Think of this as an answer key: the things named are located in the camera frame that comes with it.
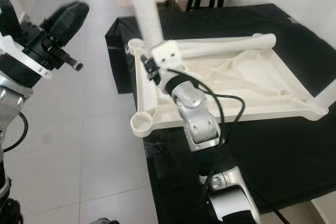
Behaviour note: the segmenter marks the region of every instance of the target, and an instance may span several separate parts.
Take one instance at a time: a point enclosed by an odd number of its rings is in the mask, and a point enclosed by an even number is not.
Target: stool leg
[[[185,11],[186,11],[186,12],[190,11],[192,5],[193,5],[193,0],[188,0],[188,2],[187,2],[187,6],[186,6],[186,8],[185,8]]]
[[[224,6],[224,0],[218,0],[217,7],[223,7]]]
[[[215,1],[216,1],[216,0],[210,0],[210,2],[209,2],[209,8],[214,8],[214,6],[215,6]]]
[[[201,5],[201,0],[195,0],[195,4],[194,4],[194,10],[197,10],[200,8]]]

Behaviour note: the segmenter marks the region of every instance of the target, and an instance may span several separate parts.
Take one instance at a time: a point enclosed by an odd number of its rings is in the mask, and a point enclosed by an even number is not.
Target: black cloth
[[[105,35],[105,40],[118,93],[125,94],[133,92],[136,94],[137,91],[136,89],[135,91],[132,89],[131,81],[131,78],[135,78],[134,59],[133,63],[130,62],[130,64],[133,64],[132,71],[134,71],[134,76],[131,76],[128,70],[127,58],[125,56],[128,40],[125,39],[124,34],[132,34],[133,38],[140,38],[141,36],[139,29],[138,33],[136,33],[136,29],[134,28],[128,30],[127,22],[124,22],[122,19],[117,19]]]
[[[134,17],[118,22],[124,45],[140,37]],[[313,96],[336,78],[336,51],[273,4],[179,13],[162,21],[162,28],[165,39],[273,33],[275,52]],[[136,98],[134,59],[126,58]],[[144,142],[159,222],[207,223],[198,171],[183,129],[157,130]],[[239,122],[229,145],[249,186],[277,208],[336,190],[336,104],[316,122]],[[253,190],[251,194],[259,210],[267,211]]]

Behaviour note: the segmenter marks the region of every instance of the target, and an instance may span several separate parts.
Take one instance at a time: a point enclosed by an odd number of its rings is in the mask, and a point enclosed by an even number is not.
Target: white pipe
[[[268,49],[272,48],[276,44],[276,41],[277,39],[274,34],[266,34],[260,36],[253,36],[249,39],[242,39],[223,43],[188,42],[183,44],[183,46],[181,47],[181,55],[183,58],[191,58],[191,57],[224,54],[226,52],[233,52],[233,51],[245,51],[250,49]]]
[[[162,43],[162,28],[155,1],[134,0],[134,8],[142,39],[148,48],[152,49]]]
[[[204,46],[215,43],[228,43],[243,39],[251,39],[251,36],[246,37],[228,37],[228,38],[202,38],[202,39],[179,39],[176,40],[179,48],[186,49],[194,44],[202,44]]]
[[[334,102],[336,102],[336,79],[322,90],[317,97],[308,100],[309,106],[319,113],[327,113],[328,108]]]

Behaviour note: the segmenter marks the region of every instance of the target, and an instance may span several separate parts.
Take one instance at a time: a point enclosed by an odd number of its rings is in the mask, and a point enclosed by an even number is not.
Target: white plastic tray
[[[244,38],[219,38],[209,42],[240,39]],[[179,41],[179,46],[183,51],[188,43],[197,42],[197,39]],[[147,79],[147,73],[140,60],[140,56],[146,54],[143,42],[139,39],[131,40],[129,47],[135,55],[138,94],[138,112],[131,120],[133,133],[145,137],[156,129],[183,126],[170,96],[163,94]],[[303,116],[316,121],[327,114],[318,113],[309,107],[307,101],[313,96],[272,49],[187,58],[184,59],[184,66],[186,73],[207,84],[215,93],[243,98],[246,109],[240,121],[293,116]],[[219,100],[224,110],[225,121],[232,122],[241,104],[233,99]],[[210,96],[207,96],[207,105],[210,113],[219,122],[218,107]]]

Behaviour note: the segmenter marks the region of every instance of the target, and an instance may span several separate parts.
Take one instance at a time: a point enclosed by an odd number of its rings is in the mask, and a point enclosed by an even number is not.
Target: black wire
[[[202,90],[202,89],[200,89],[200,90],[203,91],[206,94],[210,94],[209,92],[206,92],[205,90]],[[229,142],[229,140],[231,138],[231,132],[232,132],[232,130],[233,130],[236,122],[239,121],[239,119],[241,118],[243,112],[245,111],[246,104],[245,104],[245,101],[242,98],[237,97],[235,95],[226,95],[226,94],[214,94],[214,95],[217,96],[217,97],[221,97],[221,98],[235,99],[235,100],[238,100],[239,102],[241,102],[241,107],[242,108],[240,109],[240,112],[238,113],[238,115],[236,116],[236,118],[234,119],[234,121],[232,122],[231,127],[227,130],[227,134],[226,134],[226,137],[225,137],[225,143],[228,144],[228,142]]]
[[[173,70],[173,69],[167,69],[167,71],[172,72],[172,73],[176,73],[176,74],[179,74],[181,76],[189,78],[193,83],[197,83],[198,85],[201,85],[203,88],[205,88],[207,90],[207,92],[210,95],[212,95],[212,97],[215,99],[215,102],[216,102],[216,104],[218,106],[218,109],[219,109],[219,113],[221,114],[221,117],[220,117],[220,120],[221,120],[220,121],[221,122],[220,126],[221,127],[220,127],[220,136],[219,136],[219,144],[218,144],[218,147],[221,147],[221,145],[223,144],[224,132],[225,132],[225,118],[224,118],[224,111],[223,111],[222,105],[219,102],[216,95],[214,94],[214,92],[212,92],[212,90],[207,85],[205,85],[203,82],[197,80],[196,78],[190,76],[189,74],[186,74],[186,73],[183,73],[183,72],[180,72],[180,71],[177,71],[177,70]]]
[[[186,78],[189,78],[193,83],[197,83],[198,85],[201,85],[203,88],[205,88],[207,90],[207,92],[215,99],[215,102],[218,106],[218,109],[219,109],[219,113],[221,115],[220,117],[220,136],[219,136],[219,142],[218,142],[218,146],[217,146],[217,149],[220,149],[221,146],[224,144],[224,134],[225,134],[225,118],[224,118],[224,111],[223,111],[223,108],[222,108],[222,105],[221,103],[219,102],[217,96],[215,96],[214,92],[212,92],[212,90],[207,86],[205,85],[203,82],[197,80],[196,78],[190,76],[189,74],[186,74],[186,73],[183,73],[183,72],[180,72],[180,71],[177,71],[177,70],[173,70],[173,69],[167,69],[168,72],[172,72],[172,73],[176,73],[176,74],[179,74],[181,76],[184,76]],[[202,186],[202,198],[205,198],[206,196],[206,190],[207,190],[207,185],[210,183],[210,180],[212,178],[212,176],[214,175],[214,171],[213,169],[210,170],[210,172],[208,173],[208,176],[205,180],[205,183],[203,184]]]
[[[25,117],[25,115],[23,115],[21,112],[19,113],[19,116],[21,117],[22,121],[23,121],[23,124],[24,124],[24,130],[23,130],[23,133],[21,135],[21,137],[19,138],[19,140],[11,145],[10,147],[7,147],[4,149],[4,153],[5,152],[9,152],[11,151],[12,149],[16,148],[26,137],[27,133],[28,133],[28,121],[27,121],[27,118]]]
[[[244,181],[246,182],[246,184],[249,186],[249,188],[254,191],[254,193],[256,195],[258,195],[258,197],[264,202],[266,203],[266,205],[272,209],[272,211],[279,217],[279,219],[284,223],[284,224],[290,224],[290,222],[282,215],[282,213],[280,213],[280,211],[278,209],[276,209],[272,203],[270,203],[269,201],[267,201],[263,196],[260,195],[260,193],[257,192],[256,189],[254,189],[251,185],[251,183],[248,181],[248,179],[246,178],[246,176],[243,175]]]

